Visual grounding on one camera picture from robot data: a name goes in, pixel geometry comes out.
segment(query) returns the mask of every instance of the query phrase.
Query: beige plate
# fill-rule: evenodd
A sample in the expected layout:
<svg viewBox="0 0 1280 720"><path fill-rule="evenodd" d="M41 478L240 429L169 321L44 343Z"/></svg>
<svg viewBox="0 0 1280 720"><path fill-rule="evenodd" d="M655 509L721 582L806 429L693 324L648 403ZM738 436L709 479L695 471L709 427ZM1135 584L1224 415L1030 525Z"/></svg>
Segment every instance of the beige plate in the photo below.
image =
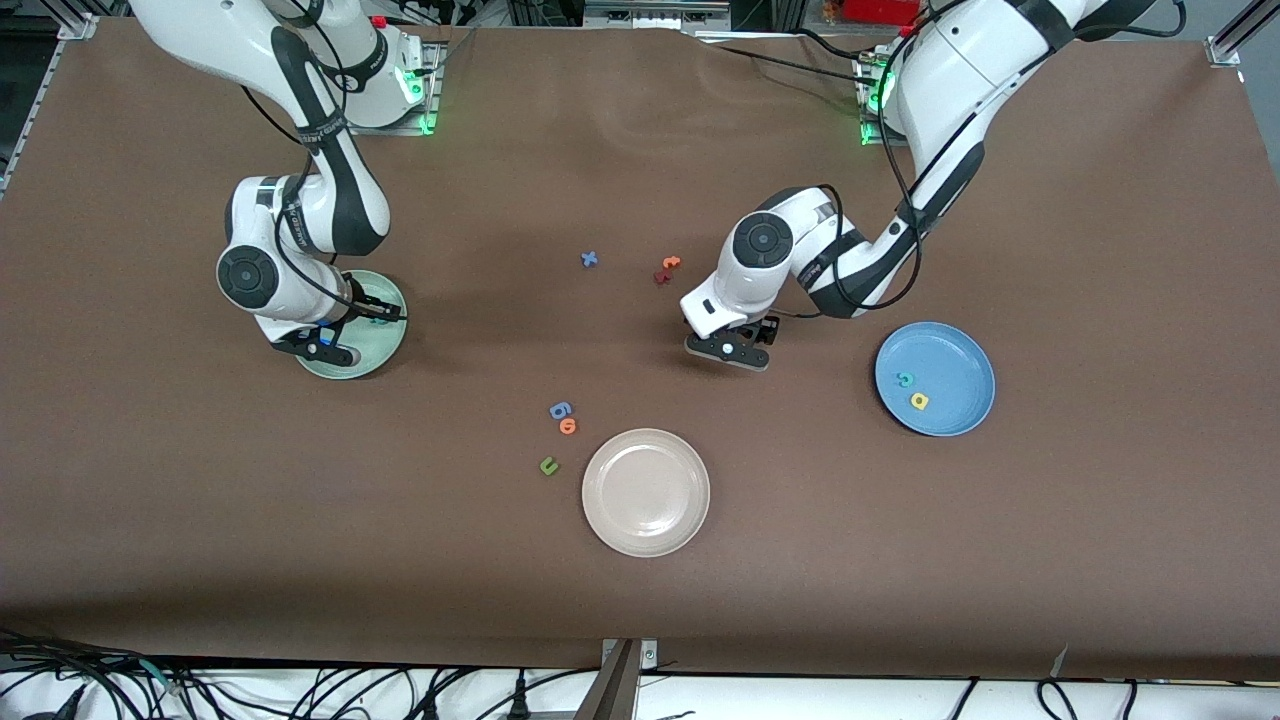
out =
<svg viewBox="0 0 1280 720"><path fill-rule="evenodd" d="M582 510L604 544L658 557L692 539L712 500L707 466L687 442L639 428L595 451L582 477Z"/></svg>

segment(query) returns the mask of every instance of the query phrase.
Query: table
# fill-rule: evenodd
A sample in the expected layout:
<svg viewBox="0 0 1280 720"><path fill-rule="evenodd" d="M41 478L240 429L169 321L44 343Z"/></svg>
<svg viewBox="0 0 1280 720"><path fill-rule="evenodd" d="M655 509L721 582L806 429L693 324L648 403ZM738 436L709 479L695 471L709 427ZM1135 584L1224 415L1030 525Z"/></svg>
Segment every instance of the table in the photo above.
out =
<svg viewBox="0 0 1280 720"><path fill-rule="evenodd" d="M1280 192L1243 87L1197 44L1075 44L987 140L908 300L783 322L745 373L681 350L677 300L782 187L832 182L879 232L897 191L847 86L675 32L480 31L435 136L360 140L392 236L340 264L412 320L332 383L214 283L230 190L301 154L104 19L0 202L0 621L152 653L573 666L644 635L690 670L1036 676L1069 644L1068 675L1272 676ZM996 366L968 436L873 392L922 319ZM580 506L635 427L712 475L659 560Z"/></svg>

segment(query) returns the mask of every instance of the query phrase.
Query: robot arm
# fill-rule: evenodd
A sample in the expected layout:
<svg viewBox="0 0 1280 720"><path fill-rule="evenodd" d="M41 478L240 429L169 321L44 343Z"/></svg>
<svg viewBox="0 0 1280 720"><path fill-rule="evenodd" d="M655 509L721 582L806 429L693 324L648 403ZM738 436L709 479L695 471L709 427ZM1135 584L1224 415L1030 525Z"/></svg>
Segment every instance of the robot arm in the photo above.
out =
<svg viewBox="0 0 1280 720"><path fill-rule="evenodd" d="M1137 17L1151 0L1111 0ZM1052 53L1076 35L1082 18L1107 0L964 0L893 46L878 97L891 137L905 138L916 177L895 217L874 240L837 213L818 188L791 188L767 200L735 227L716 273L681 300L694 329L685 347L763 370L772 341L765 322L786 275L796 278L818 311L855 318L874 309L899 268L937 225L978 172L992 118ZM744 227L776 228L768 251Z"/></svg>
<svg viewBox="0 0 1280 720"><path fill-rule="evenodd" d="M401 309L365 296L317 258L372 252L390 213L312 53L253 0L134 0L132 6L161 49L261 92L297 126L319 176L252 177L237 186L227 205L218 283L255 315L273 347L353 365L358 352L321 341L319 328L340 332L360 315L397 320Z"/></svg>

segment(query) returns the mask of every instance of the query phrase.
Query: blue plate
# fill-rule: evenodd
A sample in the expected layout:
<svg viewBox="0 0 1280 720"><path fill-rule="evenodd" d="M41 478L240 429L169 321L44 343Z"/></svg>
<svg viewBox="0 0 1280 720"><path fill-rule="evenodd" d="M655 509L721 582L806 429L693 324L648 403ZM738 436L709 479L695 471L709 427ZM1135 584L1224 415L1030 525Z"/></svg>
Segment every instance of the blue plate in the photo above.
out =
<svg viewBox="0 0 1280 720"><path fill-rule="evenodd" d="M910 386L902 387L908 380ZM951 437L977 428L991 413L996 373L972 337L942 323L913 323L881 346L876 389L908 428ZM911 404L918 392L928 397L923 410Z"/></svg>

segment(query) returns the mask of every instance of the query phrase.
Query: green plate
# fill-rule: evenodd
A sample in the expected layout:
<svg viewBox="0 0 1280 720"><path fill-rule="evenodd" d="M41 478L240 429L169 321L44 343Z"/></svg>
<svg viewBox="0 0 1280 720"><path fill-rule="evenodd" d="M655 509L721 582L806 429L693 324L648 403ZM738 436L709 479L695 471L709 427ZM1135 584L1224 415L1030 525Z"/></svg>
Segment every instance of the green plate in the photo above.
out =
<svg viewBox="0 0 1280 720"><path fill-rule="evenodd" d="M369 295L404 307L404 296L396 287L396 283L385 275L380 275L372 270L351 270L351 277ZM302 357L298 357L298 363L302 363L303 368L328 380L351 380L367 375L381 368L384 363L392 359L392 355L396 355L396 350L404 341L406 325L408 325L407 316L398 323L356 318L342 329L339 345L360 351L358 363L349 368L305 360ZM321 331L321 333L325 338L333 337L333 333L326 331Z"/></svg>

